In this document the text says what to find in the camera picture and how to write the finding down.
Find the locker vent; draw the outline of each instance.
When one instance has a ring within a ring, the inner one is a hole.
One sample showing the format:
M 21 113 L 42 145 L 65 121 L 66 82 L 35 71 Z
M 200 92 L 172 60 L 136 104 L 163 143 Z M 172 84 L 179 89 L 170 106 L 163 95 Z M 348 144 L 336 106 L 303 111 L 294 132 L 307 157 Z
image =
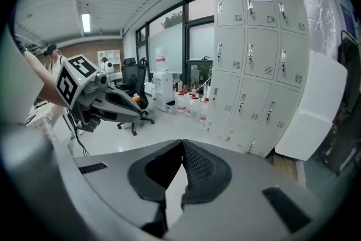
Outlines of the locker vent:
M 273 67 L 265 67 L 266 75 L 273 75 Z
M 228 104 L 224 106 L 224 110 L 227 112 L 230 112 L 232 110 L 232 106 L 229 106 Z
M 279 121 L 278 124 L 277 124 L 277 128 L 282 129 L 283 126 L 284 126 L 284 122 Z
M 241 63 L 240 62 L 233 62 L 232 68 L 233 69 L 240 69 Z
M 79 171 L 82 174 L 86 174 L 86 173 L 99 171 L 99 170 L 105 169 L 107 167 L 108 166 L 105 165 L 104 163 L 98 163 L 98 164 L 94 164 L 94 165 L 90 165 L 90 166 L 81 166 L 81 167 L 79 167 Z
M 311 222 L 280 188 L 270 187 L 264 189 L 262 193 L 291 233 L 297 232 Z
M 242 15 L 235 15 L 235 21 L 242 21 L 243 16 Z
M 252 113 L 252 117 L 250 117 L 252 120 L 258 120 L 259 114 L 257 113 Z
M 274 16 L 267 16 L 267 23 L 275 23 L 275 17 Z
M 302 76 L 296 75 L 296 77 L 294 78 L 294 81 L 300 84 L 302 82 Z
M 303 23 L 298 23 L 298 29 L 305 31 L 305 25 Z

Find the ceiling light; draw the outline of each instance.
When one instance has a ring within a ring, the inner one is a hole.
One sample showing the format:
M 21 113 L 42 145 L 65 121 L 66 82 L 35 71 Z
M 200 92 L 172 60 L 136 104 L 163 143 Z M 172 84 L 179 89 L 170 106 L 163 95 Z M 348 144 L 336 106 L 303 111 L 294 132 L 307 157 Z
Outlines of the ceiling light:
M 84 32 L 90 32 L 90 14 L 82 14 L 81 20 L 83 21 Z

